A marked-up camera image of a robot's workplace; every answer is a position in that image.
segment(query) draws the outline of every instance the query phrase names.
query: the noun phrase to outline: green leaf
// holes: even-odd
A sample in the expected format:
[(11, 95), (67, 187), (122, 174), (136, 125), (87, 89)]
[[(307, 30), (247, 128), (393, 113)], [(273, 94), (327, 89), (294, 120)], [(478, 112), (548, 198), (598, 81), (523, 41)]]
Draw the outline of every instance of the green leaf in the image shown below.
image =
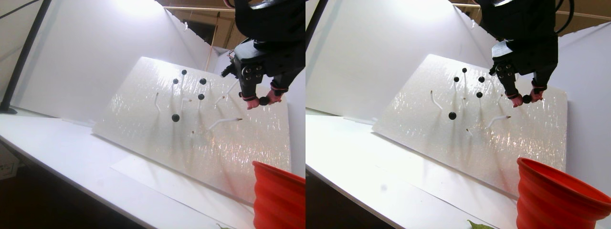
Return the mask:
[(229, 228), (229, 227), (221, 227), (221, 225), (220, 225), (220, 224), (216, 224), (216, 225), (218, 225), (218, 226), (219, 226), (221, 229), (231, 229), (231, 228)]
[(469, 221), (469, 223), (471, 224), (471, 228), (473, 228), (473, 229), (494, 229), (494, 228), (491, 228), (491, 227), (483, 225), (483, 224), (473, 223), (473, 222), (471, 222), (471, 220), (468, 220), (468, 219), (467, 219), (467, 221)]

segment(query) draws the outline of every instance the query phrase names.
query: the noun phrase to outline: red bucket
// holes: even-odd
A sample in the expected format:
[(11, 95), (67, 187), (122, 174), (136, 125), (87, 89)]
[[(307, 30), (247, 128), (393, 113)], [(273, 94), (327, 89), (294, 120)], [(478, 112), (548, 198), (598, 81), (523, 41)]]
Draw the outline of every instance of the red bucket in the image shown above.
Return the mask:
[(306, 179), (253, 161), (255, 219), (258, 229), (306, 228)]
[(611, 198), (542, 163), (518, 158), (518, 228), (594, 229), (611, 213)]

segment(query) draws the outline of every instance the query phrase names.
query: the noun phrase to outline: white backdrop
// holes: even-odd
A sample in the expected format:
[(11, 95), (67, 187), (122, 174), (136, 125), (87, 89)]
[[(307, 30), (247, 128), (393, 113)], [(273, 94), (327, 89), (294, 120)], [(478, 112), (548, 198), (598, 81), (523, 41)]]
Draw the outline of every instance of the white backdrop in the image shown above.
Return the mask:
[(488, 67), (495, 42), (447, 0), (329, 1), (306, 55), (306, 106), (375, 117), (426, 55)]
[(11, 104), (94, 122), (141, 56), (203, 70), (209, 51), (154, 0), (55, 0)]
[[(569, 100), (566, 172), (611, 195), (611, 23), (560, 37), (549, 85)], [(599, 222), (611, 228), (611, 217)]]

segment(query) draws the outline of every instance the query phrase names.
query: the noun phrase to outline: ceiling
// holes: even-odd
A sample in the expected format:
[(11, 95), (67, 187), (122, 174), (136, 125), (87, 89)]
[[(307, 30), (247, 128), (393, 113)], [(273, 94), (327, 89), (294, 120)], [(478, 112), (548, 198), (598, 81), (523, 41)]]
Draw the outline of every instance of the ceiling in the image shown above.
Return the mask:
[[(475, 4), (473, 0), (449, 0), (452, 3)], [(202, 8), (219, 8), (228, 9), (223, 3), (223, 0), (157, 0), (163, 6), (173, 7), (202, 7)], [(253, 0), (251, 3), (262, 2), (262, 0)], [(458, 7), (464, 13), (468, 14), (476, 22), (481, 21), (481, 12), (479, 8)], [(560, 11), (569, 11), (569, 1), (564, 1), (560, 7)], [(170, 10), (181, 21), (195, 21), (202, 24), (216, 25), (216, 31), (213, 36), (213, 41), (207, 40), (213, 46), (233, 49), (246, 37), (239, 32), (235, 26), (235, 14), (233, 12), (215, 12), (215, 11), (190, 11), (190, 10)], [(587, 13), (591, 15), (609, 16), (611, 17), (611, 1), (609, 0), (575, 0), (575, 12)], [(568, 15), (556, 14), (556, 29), (564, 25)], [(571, 32), (579, 31), (592, 26), (597, 26), (609, 20), (587, 18), (583, 16), (573, 16), (571, 24), (560, 33), (565, 35)]]
[[(475, 4), (473, 0), (450, 0), (452, 3)], [(464, 13), (467, 13), (470, 18), (477, 23), (481, 21), (481, 12), (479, 8), (458, 7)], [(559, 11), (569, 11), (569, 0), (565, 0)], [(575, 0), (575, 12), (586, 13), (591, 15), (611, 17), (611, 1), (609, 0)], [(568, 19), (568, 15), (556, 14), (556, 30), (560, 29)], [(602, 23), (607, 23), (609, 20), (587, 18), (584, 16), (574, 15), (571, 24), (566, 27), (559, 35), (569, 34), (588, 27), (597, 26)]]
[[(156, 0), (163, 6), (172, 7), (201, 7), (201, 8), (217, 8), (229, 9), (223, 3), (223, 0)], [(262, 0), (251, 1), (251, 4), (262, 2)], [(214, 37), (212, 40), (206, 40), (212, 43), (213, 46), (233, 49), (240, 44), (246, 36), (244, 36), (235, 26), (235, 14), (233, 12), (217, 12), (217, 11), (196, 11), (196, 10), (169, 10), (174, 16), (181, 21), (194, 21), (196, 23), (216, 25), (216, 32), (213, 35), (200, 35), (200, 37)]]

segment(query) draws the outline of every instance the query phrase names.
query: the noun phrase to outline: white board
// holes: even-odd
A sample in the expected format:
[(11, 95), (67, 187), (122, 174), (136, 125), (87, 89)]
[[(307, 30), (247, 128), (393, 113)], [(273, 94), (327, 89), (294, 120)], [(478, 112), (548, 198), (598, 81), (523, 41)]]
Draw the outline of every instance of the white board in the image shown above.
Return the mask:
[(495, 43), (447, 0), (329, 1), (306, 52), (305, 105), (368, 120), (426, 55), (492, 66)]
[[(143, 57), (93, 132), (252, 203), (252, 161), (290, 171), (287, 105), (275, 103), (246, 110), (238, 97), (239, 85), (225, 94), (234, 82), (234, 78)], [(259, 94), (267, 91), (269, 88), (257, 87)], [(200, 93), (203, 100), (198, 100)], [(179, 121), (173, 122), (174, 114), (180, 116)], [(225, 118), (243, 120), (223, 122), (208, 130)]]
[[(512, 108), (504, 96), (499, 100), (505, 90), (488, 71), (429, 55), (373, 130), (517, 197), (518, 157), (565, 170), (566, 93), (548, 87), (544, 100)], [(480, 76), (484, 83), (478, 81)], [(459, 77), (456, 89), (454, 77)], [(532, 88), (525, 77), (516, 86), (522, 93)], [(443, 110), (431, 100), (431, 91)], [(451, 112), (456, 119), (448, 117)], [(503, 115), (511, 118), (487, 128)]]

